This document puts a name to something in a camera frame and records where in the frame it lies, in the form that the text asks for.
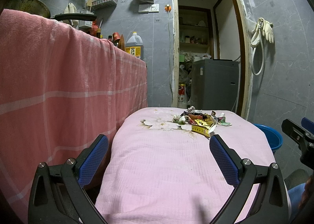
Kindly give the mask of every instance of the plastic jug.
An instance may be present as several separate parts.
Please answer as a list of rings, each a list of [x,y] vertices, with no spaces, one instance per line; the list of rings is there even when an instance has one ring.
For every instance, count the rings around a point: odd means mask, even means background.
[[[143,41],[141,37],[137,35],[136,31],[133,32],[133,35],[128,39],[127,43],[125,43],[125,52],[134,55],[141,60],[144,59]]]

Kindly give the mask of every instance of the cabinet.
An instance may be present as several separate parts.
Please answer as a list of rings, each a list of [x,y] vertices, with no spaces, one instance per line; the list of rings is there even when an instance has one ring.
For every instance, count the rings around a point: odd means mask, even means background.
[[[179,41],[180,51],[209,53],[214,57],[210,9],[179,5]]]

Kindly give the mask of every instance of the power outlet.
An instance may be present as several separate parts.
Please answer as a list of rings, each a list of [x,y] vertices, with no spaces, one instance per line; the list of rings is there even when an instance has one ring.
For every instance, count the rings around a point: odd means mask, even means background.
[[[141,4],[139,13],[159,12],[159,4]]]
[[[159,12],[159,4],[151,4],[148,12]]]

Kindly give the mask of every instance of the pink blanket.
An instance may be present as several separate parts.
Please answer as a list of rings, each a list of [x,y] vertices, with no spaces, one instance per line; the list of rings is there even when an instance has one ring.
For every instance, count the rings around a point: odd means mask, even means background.
[[[27,222],[38,163],[64,163],[100,133],[112,142],[147,107],[146,65],[55,20],[4,10],[0,24],[0,189]]]
[[[172,120],[172,115],[182,111],[138,110],[115,135],[96,202],[109,224],[208,224],[230,196],[233,186],[225,181],[206,137],[184,130],[151,130],[140,122]],[[224,112],[226,121],[233,125],[217,126],[215,133],[230,148],[254,164],[269,166],[275,162],[261,130],[235,113]],[[256,191],[254,185],[237,221],[247,215]]]

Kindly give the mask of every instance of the yellow food packaging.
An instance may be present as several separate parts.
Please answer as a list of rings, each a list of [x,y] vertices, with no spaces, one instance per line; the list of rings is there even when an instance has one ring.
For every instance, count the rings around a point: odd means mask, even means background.
[[[141,58],[141,47],[126,47],[125,52],[134,55],[137,58]]]
[[[207,137],[210,137],[209,130],[212,127],[212,125],[214,124],[213,121],[209,120],[209,121],[205,122],[204,120],[201,120],[201,119],[196,119],[194,121],[197,123],[197,125],[192,124],[192,131],[194,131],[196,133],[200,133],[200,134],[205,135]]]

